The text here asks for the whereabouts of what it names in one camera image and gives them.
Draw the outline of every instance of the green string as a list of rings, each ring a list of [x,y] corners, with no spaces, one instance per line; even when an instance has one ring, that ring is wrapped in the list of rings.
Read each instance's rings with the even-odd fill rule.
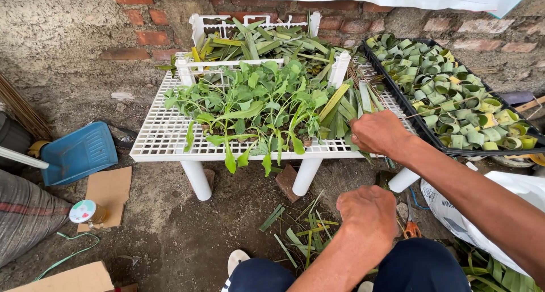
[[[55,264],[53,264],[52,266],[50,266],[49,268],[47,268],[47,269],[45,270],[45,272],[43,272],[41,275],[39,275],[38,277],[36,277],[36,279],[33,280],[32,282],[37,281],[37,280],[40,280],[42,277],[45,276],[45,274],[46,274],[47,272],[51,271],[52,268],[55,268],[55,267],[58,266],[59,264],[65,262],[66,260],[72,258],[73,256],[75,256],[75,255],[77,255],[77,254],[79,254],[79,253],[82,253],[82,252],[84,252],[84,251],[86,251],[86,250],[88,250],[88,249],[91,249],[92,247],[94,247],[95,245],[97,245],[97,244],[100,242],[99,237],[97,237],[97,236],[95,236],[95,235],[93,235],[93,234],[90,234],[90,233],[80,234],[80,235],[77,235],[77,236],[75,236],[75,237],[69,237],[69,236],[67,236],[67,235],[65,235],[65,234],[61,234],[61,233],[57,233],[57,234],[58,234],[59,236],[62,236],[62,237],[67,238],[68,240],[77,239],[77,238],[79,238],[79,237],[81,237],[81,236],[85,236],[85,235],[90,235],[90,236],[96,238],[97,242],[96,242],[95,244],[93,244],[92,246],[89,246],[89,247],[87,247],[87,248],[84,248],[84,249],[82,249],[81,251],[79,251],[79,252],[77,252],[77,253],[73,253],[72,255],[70,255],[70,256],[68,256],[68,257],[66,257],[66,258],[64,258],[64,259],[62,259],[61,261],[56,262]]]

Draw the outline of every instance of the blue dustpan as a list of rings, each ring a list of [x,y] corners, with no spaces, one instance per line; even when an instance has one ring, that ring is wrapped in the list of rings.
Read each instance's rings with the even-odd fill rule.
[[[94,122],[45,145],[41,158],[46,186],[70,184],[117,163],[116,147],[105,122]]]

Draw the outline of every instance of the jar lid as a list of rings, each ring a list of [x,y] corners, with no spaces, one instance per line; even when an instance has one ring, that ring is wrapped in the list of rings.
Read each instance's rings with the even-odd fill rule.
[[[83,223],[91,219],[96,210],[97,205],[95,202],[91,199],[85,199],[79,201],[70,209],[69,218],[74,223]]]

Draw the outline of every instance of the dark pants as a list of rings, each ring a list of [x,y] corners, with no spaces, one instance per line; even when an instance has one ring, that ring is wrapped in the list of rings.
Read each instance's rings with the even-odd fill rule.
[[[458,262],[433,240],[398,242],[378,269],[373,292],[471,292]],[[228,291],[285,292],[294,281],[292,273],[280,264],[252,258],[235,268]]]

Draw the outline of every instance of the blue wire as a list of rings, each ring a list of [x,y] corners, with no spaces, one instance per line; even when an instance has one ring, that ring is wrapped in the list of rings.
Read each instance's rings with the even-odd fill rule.
[[[414,203],[424,210],[429,210],[429,207],[422,207],[416,202],[416,195],[414,195],[414,191],[412,190],[411,186],[409,186],[409,189],[410,189],[410,192],[412,193],[412,199],[414,199]]]

